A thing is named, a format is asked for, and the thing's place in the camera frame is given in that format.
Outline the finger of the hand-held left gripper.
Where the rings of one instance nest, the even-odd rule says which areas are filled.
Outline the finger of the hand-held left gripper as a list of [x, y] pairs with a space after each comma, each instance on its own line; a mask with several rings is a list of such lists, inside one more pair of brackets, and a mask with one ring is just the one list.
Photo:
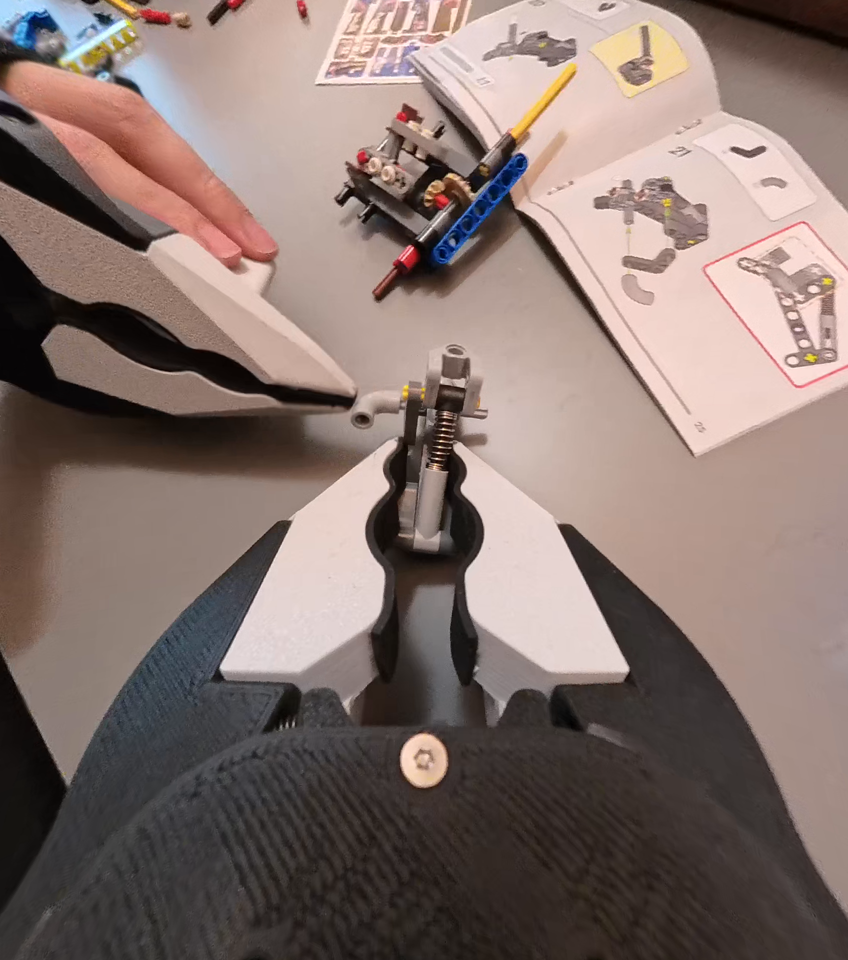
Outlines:
[[45, 338], [66, 326], [158, 370], [239, 391], [356, 399], [340, 365], [266, 299], [267, 265], [230, 270], [176, 232], [136, 250], [2, 181], [0, 237], [58, 297], [44, 357]]
[[355, 402], [353, 395], [280, 399], [218, 385], [196, 371], [162, 370], [130, 359], [92, 333], [66, 325], [46, 336], [42, 351], [60, 381], [178, 418], [317, 414], [348, 411]]

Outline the toy car chassis assembly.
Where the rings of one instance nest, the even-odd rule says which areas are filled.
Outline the toy car chassis assembly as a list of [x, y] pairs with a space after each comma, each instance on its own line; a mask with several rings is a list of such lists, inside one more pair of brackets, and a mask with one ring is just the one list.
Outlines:
[[429, 128], [404, 103], [375, 146], [359, 149], [345, 164], [346, 178], [334, 195], [342, 208], [360, 203], [358, 221], [383, 219], [406, 245], [372, 290], [381, 302], [400, 281], [419, 270], [449, 265], [508, 197], [529, 168], [520, 146], [531, 127], [573, 81], [567, 64], [524, 116], [507, 128], [479, 160], [443, 142], [444, 124]]

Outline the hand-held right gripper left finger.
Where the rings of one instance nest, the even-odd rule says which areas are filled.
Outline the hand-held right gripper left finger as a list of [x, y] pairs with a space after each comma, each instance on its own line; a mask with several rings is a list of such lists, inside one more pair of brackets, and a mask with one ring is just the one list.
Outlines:
[[394, 676], [394, 570], [374, 522], [400, 451], [387, 440], [292, 516], [220, 663], [223, 678], [367, 687]]

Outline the sticker sheet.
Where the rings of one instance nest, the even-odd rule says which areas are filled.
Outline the sticker sheet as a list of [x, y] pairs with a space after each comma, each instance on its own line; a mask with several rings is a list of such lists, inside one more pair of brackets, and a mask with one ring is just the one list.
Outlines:
[[318, 87], [406, 86], [419, 82], [413, 56], [467, 22], [470, 1], [343, 2]]

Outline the curved grey toy piece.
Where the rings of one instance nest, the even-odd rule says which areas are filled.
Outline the curved grey toy piece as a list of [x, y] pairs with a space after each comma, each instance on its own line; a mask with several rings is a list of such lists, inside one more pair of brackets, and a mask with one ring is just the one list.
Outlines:
[[350, 412], [350, 423], [358, 429], [369, 429], [384, 415], [397, 415], [406, 404], [405, 390], [372, 390], [363, 394]]

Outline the pile of loose toy pieces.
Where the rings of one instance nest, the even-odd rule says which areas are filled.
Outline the pile of loose toy pieces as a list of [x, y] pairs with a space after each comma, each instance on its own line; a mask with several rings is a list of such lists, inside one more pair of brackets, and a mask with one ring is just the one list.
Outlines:
[[143, 50], [141, 10], [126, 1], [10, 2], [0, 31], [45, 64], [108, 78]]

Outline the person's left hand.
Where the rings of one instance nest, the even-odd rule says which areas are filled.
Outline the person's left hand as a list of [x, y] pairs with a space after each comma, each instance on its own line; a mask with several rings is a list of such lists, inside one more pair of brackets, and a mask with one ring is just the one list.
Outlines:
[[107, 196], [190, 237], [229, 268], [277, 257], [274, 237], [138, 94], [29, 61], [1, 66], [0, 90], [34, 114]]

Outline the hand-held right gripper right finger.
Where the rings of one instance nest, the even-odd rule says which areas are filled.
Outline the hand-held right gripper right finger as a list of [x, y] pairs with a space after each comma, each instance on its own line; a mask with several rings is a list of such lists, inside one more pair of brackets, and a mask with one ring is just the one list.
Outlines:
[[453, 467], [450, 644], [459, 681], [621, 683], [630, 668], [559, 523], [465, 446], [455, 447]]

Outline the toy shock absorber with spring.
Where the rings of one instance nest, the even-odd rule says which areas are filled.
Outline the toy shock absorber with spring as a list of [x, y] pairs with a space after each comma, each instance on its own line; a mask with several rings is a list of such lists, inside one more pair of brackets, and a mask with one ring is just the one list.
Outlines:
[[459, 412], [436, 409], [427, 420], [413, 522], [413, 548], [421, 553], [442, 551], [445, 495], [460, 418]]

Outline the open instruction booklet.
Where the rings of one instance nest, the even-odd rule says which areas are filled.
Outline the open instruction booklet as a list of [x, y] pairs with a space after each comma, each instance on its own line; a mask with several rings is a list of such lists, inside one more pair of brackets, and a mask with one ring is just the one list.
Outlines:
[[521, 147], [514, 208], [694, 456], [848, 387], [848, 211], [783, 138], [722, 110], [682, 18], [518, 2], [411, 61], [484, 146], [575, 65]]

